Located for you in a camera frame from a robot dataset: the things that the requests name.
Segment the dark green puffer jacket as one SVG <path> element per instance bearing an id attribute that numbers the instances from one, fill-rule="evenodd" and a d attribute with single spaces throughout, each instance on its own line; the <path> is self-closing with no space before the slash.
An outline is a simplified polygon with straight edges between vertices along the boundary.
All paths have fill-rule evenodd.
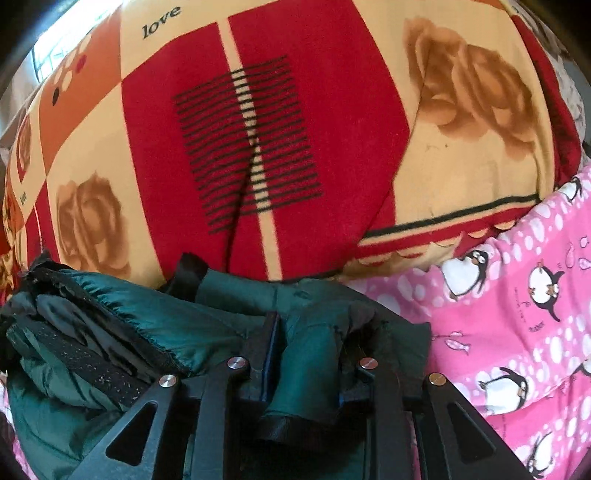
<path id="1" fill-rule="evenodd" d="M 240 479 L 358 479 L 363 425 L 339 411 L 356 360 L 420 378 L 432 329 L 341 284 L 267 283 L 184 255 L 153 290 L 40 257 L 1 309 L 1 368 L 17 438 L 40 479 L 65 479 L 161 376 L 204 375 L 276 318 L 270 404 L 238 426 Z"/>

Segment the pink penguin quilt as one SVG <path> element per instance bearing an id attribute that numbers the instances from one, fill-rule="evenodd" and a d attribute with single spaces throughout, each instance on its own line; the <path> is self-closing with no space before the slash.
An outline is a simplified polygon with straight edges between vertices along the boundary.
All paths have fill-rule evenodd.
<path id="1" fill-rule="evenodd" d="M 176 273 L 180 256 L 172 275 Z M 422 379 L 438 371 L 501 436 L 532 479 L 567 479 L 590 446 L 590 172 L 531 208 L 507 231 L 425 268 L 334 282 L 401 318 L 427 323 Z M 232 408 L 231 427 L 263 409 Z"/>

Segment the red beige rose blanket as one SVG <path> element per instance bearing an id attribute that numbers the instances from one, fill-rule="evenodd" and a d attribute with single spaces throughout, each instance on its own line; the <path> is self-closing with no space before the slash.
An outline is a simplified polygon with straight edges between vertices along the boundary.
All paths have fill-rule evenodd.
<path id="1" fill-rule="evenodd" d="M 148 287 L 425 268 L 583 162 L 512 1 L 121 1 L 4 137 L 1 290 L 42 253 Z"/>

